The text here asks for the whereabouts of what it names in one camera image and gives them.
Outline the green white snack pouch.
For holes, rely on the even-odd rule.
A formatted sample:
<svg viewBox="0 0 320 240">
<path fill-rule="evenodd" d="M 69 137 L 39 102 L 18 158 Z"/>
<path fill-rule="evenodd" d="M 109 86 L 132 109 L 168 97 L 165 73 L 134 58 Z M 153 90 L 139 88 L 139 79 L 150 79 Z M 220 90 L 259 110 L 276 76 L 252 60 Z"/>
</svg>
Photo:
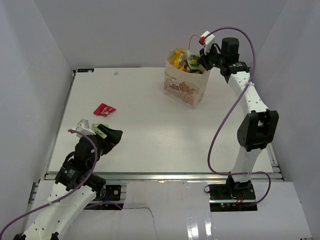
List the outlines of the green white snack pouch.
<svg viewBox="0 0 320 240">
<path fill-rule="evenodd" d="M 193 54 L 189 50 L 186 52 L 186 62 L 190 70 L 197 71 L 201 69 L 201 64 L 198 62 L 199 59 L 199 55 Z"/>
</svg>

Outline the purple brown candy packet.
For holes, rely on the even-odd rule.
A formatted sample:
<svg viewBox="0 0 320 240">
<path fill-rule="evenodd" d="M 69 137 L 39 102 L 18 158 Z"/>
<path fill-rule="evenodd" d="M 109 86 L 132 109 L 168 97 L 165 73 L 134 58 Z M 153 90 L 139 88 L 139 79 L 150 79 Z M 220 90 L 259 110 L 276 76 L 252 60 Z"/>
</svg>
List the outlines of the purple brown candy packet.
<svg viewBox="0 0 320 240">
<path fill-rule="evenodd" d="M 200 74 L 200 75 L 203 74 L 203 72 L 198 68 L 193 69 L 193 68 L 187 67 L 186 70 L 188 73 L 191 73 L 191 74 Z"/>
</svg>

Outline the yellow snack bar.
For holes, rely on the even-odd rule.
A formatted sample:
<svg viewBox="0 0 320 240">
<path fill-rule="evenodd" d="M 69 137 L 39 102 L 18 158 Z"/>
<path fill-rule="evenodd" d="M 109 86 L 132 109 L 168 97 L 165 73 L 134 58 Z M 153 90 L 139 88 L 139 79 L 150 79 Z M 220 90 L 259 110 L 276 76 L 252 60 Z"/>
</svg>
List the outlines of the yellow snack bar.
<svg viewBox="0 0 320 240">
<path fill-rule="evenodd" d="M 182 62 L 182 60 L 183 60 L 183 57 L 184 57 L 185 53 L 186 53 L 186 52 L 183 51 L 183 50 L 175 50 L 174 53 L 173 53 L 173 55 L 172 55 L 172 58 L 177 58 L 177 59 L 179 59 L 179 66 L 182 65 L 181 62 Z"/>
<path fill-rule="evenodd" d="M 190 67 L 189 67 L 187 62 L 185 62 L 184 64 L 180 65 L 178 67 L 178 69 L 183 71 L 183 72 L 186 72 L 186 73 L 190 73 L 191 72 L 191 69 L 190 69 Z"/>
</svg>

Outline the light green snack packet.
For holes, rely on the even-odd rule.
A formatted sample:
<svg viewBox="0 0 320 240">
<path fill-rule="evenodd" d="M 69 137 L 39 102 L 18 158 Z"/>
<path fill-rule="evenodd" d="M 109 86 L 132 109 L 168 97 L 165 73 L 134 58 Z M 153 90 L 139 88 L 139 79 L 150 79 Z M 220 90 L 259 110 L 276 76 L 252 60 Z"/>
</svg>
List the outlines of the light green snack packet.
<svg viewBox="0 0 320 240">
<path fill-rule="evenodd" d="M 109 126 L 106 124 L 93 123 L 92 129 L 97 135 L 99 135 L 103 139 L 105 139 L 108 136 Z"/>
</svg>

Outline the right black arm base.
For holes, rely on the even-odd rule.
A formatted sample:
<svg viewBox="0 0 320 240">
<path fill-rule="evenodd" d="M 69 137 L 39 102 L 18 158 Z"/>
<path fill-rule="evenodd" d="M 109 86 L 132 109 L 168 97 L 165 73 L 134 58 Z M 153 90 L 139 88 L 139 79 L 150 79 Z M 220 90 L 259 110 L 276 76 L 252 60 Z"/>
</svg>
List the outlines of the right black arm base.
<svg viewBox="0 0 320 240">
<path fill-rule="evenodd" d="M 245 190 L 229 191 L 226 184 L 209 184 L 203 191 L 209 196 L 210 211 L 255 212 L 258 210 L 253 186 Z"/>
</svg>

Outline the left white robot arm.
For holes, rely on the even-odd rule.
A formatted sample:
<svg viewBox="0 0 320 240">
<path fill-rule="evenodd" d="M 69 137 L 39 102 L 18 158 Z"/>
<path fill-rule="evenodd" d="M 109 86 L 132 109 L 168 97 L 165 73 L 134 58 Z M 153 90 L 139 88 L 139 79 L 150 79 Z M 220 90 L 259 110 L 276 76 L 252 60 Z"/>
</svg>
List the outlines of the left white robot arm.
<svg viewBox="0 0 320 240">
<path fill-rule="evenodd" d="M 94 199 L 105 196 L 106 180 L 94 174 L 100 157 L 108 154 L 122 139 L 123 131 L 98 124 L 96 130 L 77 127 L 78 143 L 57 173 L 47 202 L 31 210 L 38 212 L 33 223 L 16 240 L 61 240 L 71 223 Z"/>
</svg>

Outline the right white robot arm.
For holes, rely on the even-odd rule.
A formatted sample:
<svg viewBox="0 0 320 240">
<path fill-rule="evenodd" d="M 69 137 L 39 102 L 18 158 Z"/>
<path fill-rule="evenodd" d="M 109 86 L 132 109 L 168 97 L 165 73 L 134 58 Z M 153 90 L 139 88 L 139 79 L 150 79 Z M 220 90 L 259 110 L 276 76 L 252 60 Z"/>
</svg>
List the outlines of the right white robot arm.
<svg viewBox="0 0 320 240">
<path fill-rule="evenodd" d="M 256 91 L 251 81 L 253 72 L 245 62 L 239 60 L 237 38 L 223 38 L 221 45 L 204 37 L 201 37 L 199 42 L 203 48 L 199 52 L 198 62 L 207 71 L 213 67 L 220 70 L 237 98 L 235 103 L 241 106 L 244 115 L 236 133 L 238 155 L 223 187 L 224 193 L 236 200 L 252 187 L 253 168 L 261 152 L 274 139 L 279 114 L 270 110 Z"/>
</svg>

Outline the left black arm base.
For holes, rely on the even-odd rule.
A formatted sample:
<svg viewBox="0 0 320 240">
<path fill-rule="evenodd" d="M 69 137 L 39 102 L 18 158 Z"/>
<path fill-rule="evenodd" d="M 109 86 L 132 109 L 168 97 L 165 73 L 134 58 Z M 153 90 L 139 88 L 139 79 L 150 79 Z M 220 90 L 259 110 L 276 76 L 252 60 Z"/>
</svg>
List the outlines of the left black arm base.
<svg viewBox="0 0 320 240">
<path fill-rule="evenodd" d="M 105 179 L 105 184 L 102 190 L 96 194 L 94 202 L 107 202 L 114 201 L 119 202 L 122 199 L 123 186 L 118 179 L 110 178 L 105 175 L 102 176 Z"/>
</svg>

